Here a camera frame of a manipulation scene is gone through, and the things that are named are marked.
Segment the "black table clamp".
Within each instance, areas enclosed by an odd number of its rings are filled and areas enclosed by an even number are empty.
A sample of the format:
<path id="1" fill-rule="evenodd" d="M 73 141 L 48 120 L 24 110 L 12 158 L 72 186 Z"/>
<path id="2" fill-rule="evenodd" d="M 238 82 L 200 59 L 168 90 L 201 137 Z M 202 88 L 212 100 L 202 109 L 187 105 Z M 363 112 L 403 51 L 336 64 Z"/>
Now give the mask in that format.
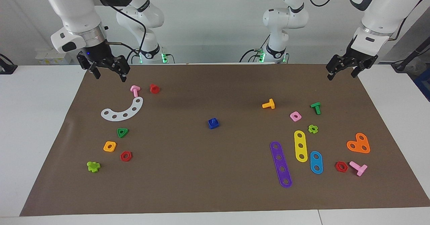
<path id="1" fill-rule="evenodd" d="M 17 65 L 0 53 L 0 75 L 12 75 L 16 69 Z"/>

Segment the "white curved hole plate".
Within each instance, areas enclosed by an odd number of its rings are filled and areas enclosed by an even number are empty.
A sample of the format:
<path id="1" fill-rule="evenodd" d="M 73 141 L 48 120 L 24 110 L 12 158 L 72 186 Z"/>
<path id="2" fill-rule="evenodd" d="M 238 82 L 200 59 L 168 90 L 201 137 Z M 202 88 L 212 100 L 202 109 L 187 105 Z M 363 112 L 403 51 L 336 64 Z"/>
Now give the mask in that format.
<path id="1" fill-rule="evenodd" d="M 121 122 L 135 116 L 141 109 L 144 103 L 144 98 L 138 96 L 133 99 L 131 106 L 124 111 L 113 111 L 106 108 L 101 111 L 101 117 L 110 122 Z"/>

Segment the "blue two hole plate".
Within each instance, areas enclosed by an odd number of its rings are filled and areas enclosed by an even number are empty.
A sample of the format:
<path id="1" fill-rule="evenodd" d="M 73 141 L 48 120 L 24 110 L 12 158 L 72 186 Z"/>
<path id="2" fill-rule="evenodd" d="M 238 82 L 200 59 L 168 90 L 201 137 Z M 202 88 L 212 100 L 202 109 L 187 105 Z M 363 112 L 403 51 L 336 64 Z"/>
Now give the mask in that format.
<path id="1" fill-rule="evenodd" d="M 314 174 L 320 175 L 324 171 L 324 160 L 320 152 L 313 150 L 310 153 L 310 169 Z"/>

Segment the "blue crate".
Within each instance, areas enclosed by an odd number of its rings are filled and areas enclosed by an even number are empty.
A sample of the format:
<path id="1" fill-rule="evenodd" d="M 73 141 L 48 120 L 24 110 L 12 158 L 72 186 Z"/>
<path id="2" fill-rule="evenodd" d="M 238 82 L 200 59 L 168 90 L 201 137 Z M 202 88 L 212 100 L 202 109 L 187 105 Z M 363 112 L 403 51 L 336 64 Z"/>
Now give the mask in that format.
<path id="1" fill-rule="evenodd" d="M 430 68 L 413 80 L 414 84 L 430 102 Z"/>

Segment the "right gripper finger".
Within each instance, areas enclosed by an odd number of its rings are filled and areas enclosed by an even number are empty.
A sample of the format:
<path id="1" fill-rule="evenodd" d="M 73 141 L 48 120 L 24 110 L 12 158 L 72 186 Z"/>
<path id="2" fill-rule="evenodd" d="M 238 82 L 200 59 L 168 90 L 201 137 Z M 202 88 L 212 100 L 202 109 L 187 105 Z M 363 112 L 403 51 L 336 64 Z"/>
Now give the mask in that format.
<path id="1" fill-rule="evenodd" d="M 119 75 L 123 83 L 127 80 L 127 74 L 129 71 L 130 66 L 128 64 L 116 64 L 116 73 Z"/>
<path id="2" fill-rule="evenodd" d="M 99 70 L 98 70 L 98 63 L 97 62 L 93 62 L 90 64 L 89 68 L 88 68 L 88 72 L 90 72 L 91 74 L 94 75 L 94 77 L 98 80 L 101 76 Z"/>

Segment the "white cardboard box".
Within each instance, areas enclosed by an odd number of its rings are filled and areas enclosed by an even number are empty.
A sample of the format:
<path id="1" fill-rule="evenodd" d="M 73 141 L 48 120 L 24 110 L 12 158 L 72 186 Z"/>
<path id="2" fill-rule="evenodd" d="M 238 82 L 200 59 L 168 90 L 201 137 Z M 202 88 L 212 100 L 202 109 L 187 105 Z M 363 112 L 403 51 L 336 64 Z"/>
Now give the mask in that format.
<path id="1" fill-rule="evenodd" d="M 71 65 L 73 60 L 68 53 L 59 53 L 55 49 L 38 50 L 35 60 L 40 65 Z"/>

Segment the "brown paper mat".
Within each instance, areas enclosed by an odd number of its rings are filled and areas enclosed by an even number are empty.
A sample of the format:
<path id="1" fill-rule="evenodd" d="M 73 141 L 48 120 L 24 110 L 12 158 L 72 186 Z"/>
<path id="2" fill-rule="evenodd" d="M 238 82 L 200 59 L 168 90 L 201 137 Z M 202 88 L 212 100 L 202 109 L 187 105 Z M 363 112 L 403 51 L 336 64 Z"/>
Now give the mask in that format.
<path id="1" fill-rule="evenodd" d="M 152 94 L 149 85 L 160 92 Z M 128 109 L 141 87 L 140 111 L 110 122 L 101 111 Z M 272 98 L 275 109 L 262 108 Z M 321 103 L 321 115 L 310 107 Z M 293 122 L 290 114 L 302 119 Z M 209 129 L 208 120 L 220 125 Z M 309 125 L 318 133 L 309 133 Z M 118 128 L 129 129 L 124 138 Z M 308 160 L 295 156 L 305 133 Z M 370 153 L 347 141 L 364 133 Z M 115 141 L 114 152 L 105 152 Z M 278 141 L 292 186 L 278 182 L 270 143 Z M 120 160 L 125 150 L 128 162 Z M 324 160 L 310 169 L 310 153 Z M 101 164 L 97 173 L 87 162 Z M 338 172 L 344 161 L 348 171 Z M 349 162 L 368 168 L 356 175 Z M 85 73 L 53 146 L 20 213 L 176 213 L 428 207 L 430 199 L 361 81 L 349 71 L 327 79 L 322 64 L 139 65 L 122 83 L 111 71 Z"/>

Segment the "black stand leg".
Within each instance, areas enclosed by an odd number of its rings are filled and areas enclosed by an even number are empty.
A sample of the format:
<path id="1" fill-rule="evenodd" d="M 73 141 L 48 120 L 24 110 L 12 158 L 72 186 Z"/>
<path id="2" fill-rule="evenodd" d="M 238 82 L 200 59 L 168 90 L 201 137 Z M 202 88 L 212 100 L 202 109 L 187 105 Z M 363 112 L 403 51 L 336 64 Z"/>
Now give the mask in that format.
<path id="1" fill-rule="evenodd" d="M 394 61 L 391 63 L 391 67 L 398 73 L 404 71 L 407 64 L 409 64 L 416 57 L 426 53 L 430 50 L 430 36 L 424 40 L 411 54 L 409 54 L 405 59 Z"/>

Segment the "orange three hole plate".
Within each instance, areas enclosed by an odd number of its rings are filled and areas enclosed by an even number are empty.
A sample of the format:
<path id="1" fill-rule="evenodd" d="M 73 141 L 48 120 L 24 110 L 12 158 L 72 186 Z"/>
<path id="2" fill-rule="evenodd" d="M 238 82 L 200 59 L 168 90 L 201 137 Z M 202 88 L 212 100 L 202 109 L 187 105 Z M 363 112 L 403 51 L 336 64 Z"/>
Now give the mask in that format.
<path id="1" fill-rule="evenodd" d="M 346 147 L 352 152 L 370 153 L 370 143 L 364 133 L 356 133 L 356 140 L 347 141 Z"/>

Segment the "purple four hole plate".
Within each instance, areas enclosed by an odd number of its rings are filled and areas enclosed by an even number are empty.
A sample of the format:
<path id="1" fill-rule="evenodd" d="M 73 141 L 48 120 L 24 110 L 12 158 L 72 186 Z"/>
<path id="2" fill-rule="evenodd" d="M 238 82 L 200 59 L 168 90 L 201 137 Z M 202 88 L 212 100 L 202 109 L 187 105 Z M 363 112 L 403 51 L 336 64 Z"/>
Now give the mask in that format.
<path id="1" fill-rule="evenodd" d="M 270 143 L 270 151 L 275 165 L 278 182 L 283 188 L 290 188 L 292 186 L 292 178 L 284 156 L 282 145 L 278 141 L 272 141 Z"/>

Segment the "yellow three hole plate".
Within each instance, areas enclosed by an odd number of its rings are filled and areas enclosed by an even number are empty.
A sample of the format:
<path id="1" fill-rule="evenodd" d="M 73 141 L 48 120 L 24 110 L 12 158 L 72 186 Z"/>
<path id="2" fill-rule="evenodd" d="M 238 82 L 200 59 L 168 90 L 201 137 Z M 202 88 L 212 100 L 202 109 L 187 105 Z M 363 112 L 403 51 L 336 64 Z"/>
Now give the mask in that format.
<path id="1" fill-rule="evenodd" d="M 294 132 L 295 157 L 297 161 L 305 163 L 308 160 L 307 142 L 305 133 L 301 130 Z"/>

